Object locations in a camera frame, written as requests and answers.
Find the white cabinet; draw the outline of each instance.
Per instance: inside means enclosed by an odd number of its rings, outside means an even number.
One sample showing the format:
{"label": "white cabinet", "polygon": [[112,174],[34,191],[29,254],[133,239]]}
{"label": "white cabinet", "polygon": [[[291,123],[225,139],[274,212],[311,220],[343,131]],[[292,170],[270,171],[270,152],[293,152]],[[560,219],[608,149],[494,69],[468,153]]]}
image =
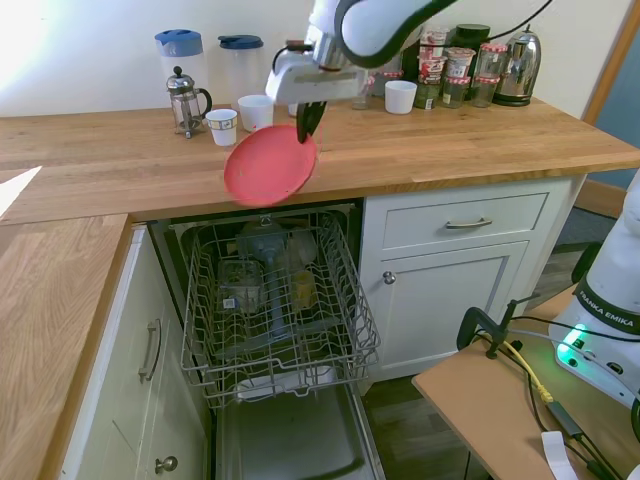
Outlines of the white cabinet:
{"label": "white cabinet", "polygon": [[414,375],[455,353],[470,307],[497,318],[526,247],[518,242],[380,262],[382,281],[369,294],[382,336],[373,377]]}
{"label": "white cabinet", "polygon": [[367,198],[360,278],[382,342],[370,379],[422,372],[456,351],[469,307],[498,320],[528,296],[583,180]]}
{"label": "white cabinet", "polygon": [[204,480],[208,411],[180,367],[182,328],[150,236],[137,229],[60,479]]}
{"label": "white cabinet", "polygon": [[[208,445],[196,406],[184,385],[180,368],[182,332],[177,321],[169,322],[167,351],[161,372],[157,404],[153,415],[149,451],[145,452],[146,468],[139,469],[137,478],[171,480],[204,479],[207,468]],[[177,468],[170,474],[156,473],[156,464],[174,457]]]}

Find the butcher block countertop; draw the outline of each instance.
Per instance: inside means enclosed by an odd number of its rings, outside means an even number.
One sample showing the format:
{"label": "butcher block countertop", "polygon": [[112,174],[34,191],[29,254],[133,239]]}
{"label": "butcher block countertop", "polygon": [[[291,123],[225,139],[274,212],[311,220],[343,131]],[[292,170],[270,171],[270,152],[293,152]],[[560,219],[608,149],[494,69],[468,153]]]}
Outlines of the butcher block countertop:
{"label": "butcher block countertop", "polygon": [[[276,123],[293,119],[279,109]],[[540,101],[405,116],[345,102],[316,141],[289,203],[640,166],[634,147]],[[130,223],[240,209],[223,183],[230,151],[175,135],[169,110],[0,119],[0,182],[43,167],[0,217],[1,478],[58,478]]]}
{"label": "butcher block countertop", "polygon": [[[293,123],[279,109],[276,123]],[[0,224],[127,213],[134,220],[237,210],[231,149],[173,133],[169,110],[0,119],[0,182],[44,168]],[[318,165],[291,203],[634,168],[640,151],[555,108],[465,106],[398,116],[383,102],[329,108]]]}

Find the green light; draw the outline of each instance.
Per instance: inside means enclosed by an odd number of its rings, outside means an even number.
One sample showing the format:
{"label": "green light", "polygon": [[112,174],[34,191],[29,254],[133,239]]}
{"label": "green light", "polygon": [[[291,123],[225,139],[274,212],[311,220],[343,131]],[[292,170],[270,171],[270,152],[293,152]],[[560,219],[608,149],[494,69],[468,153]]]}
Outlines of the green light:
{"label": "green light", "polygon": [[[564,337],[564,343],[568,343],[569,345],[573,345],[573,342],[578,340],[582,335],[582,331],[585,330],[586,327],[579,323],[575,327],[571,329],[571,331]],[[566,356],[569,353],[570,348],[566,345],[560,344],[558,345],[558,356]]]}

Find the cabinet handle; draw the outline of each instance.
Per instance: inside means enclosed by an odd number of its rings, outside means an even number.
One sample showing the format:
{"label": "cabinet handle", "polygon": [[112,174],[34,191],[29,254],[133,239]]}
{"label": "cabinet handle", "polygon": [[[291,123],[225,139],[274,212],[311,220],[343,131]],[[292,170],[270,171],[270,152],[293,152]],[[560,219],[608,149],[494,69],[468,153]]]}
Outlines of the cabinet handle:
{"label": "cabinet handle", "polygon": [[451,223],[451,222],[447,222],[444,225],[444,228],[447,228],[449,230],[462,230],[465,228],[479,228],[479,227],[486,227],[487,225],[491,225],[493,223],[493,220],[489,220],[488,218],[485,219],[484,217],[482,217],[480,220],[478,220],[475,223]]}
{"label": "cabinet handle", "polygon": [[153,360],[153,366],[151,369],[148,369],[146,366],[143,366],[138,370],[138,375],[140,375],[140,383],[144,383],[146,380],[150,382],[153,378],[153,374],[156,373],[156,367],[158,366],[158,359],[160,358],[160,347],[162,346],[162,322],[160,322],[159,318],[156,318],[155,321],[149,322],[147,325],[147,330],[149,332],[149,343],[147,344],[147,353],[144,356],[145,363],[147,358],[149,358],[149,350],[151,349],[151,340],[153,339],[153,332],[158,331],[158,349],[156,350],[156,358]]}
{"label": "cabinet handle", "polygon": [[156,475],[161,474],[163,470],[165,472],[173,472],[176,468],[178,468],[178,459],[176,457],[167,457],[164,462],[156,458]]}
{"label": "cabinet handle", "polygon": [[396,276],[391,272],[384,272],[382,274],[382,278],[384,279],[384,283],[387,285],[393,285],[396,283]]}

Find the wire dish rack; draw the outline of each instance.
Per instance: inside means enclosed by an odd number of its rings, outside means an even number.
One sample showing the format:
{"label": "wire dish rack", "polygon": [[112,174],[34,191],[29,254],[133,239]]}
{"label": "wire dish rack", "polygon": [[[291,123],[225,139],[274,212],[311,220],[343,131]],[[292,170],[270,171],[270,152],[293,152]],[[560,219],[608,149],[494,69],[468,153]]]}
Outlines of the wire dish rack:
{"label": "wire dish rack", "polygon": [[[380,337],[337,219],[318,213],[305,223],[303,229],[282,230],[281,254],[270,265],[260,263],[262,290],[245,298],[230,295],[216,273],[223,261],[255,265],[239,244],[262,240],[260,235],[225,238],[219,225],[197,227],[182,368],[203,388],[211,408],[284,392],[306,396],[362,380],[377,363]],[[302,267],[293,266],[287,253],[300,232],[317,246],[315,259]],[[280,328],[274,328],[276,321]]]}

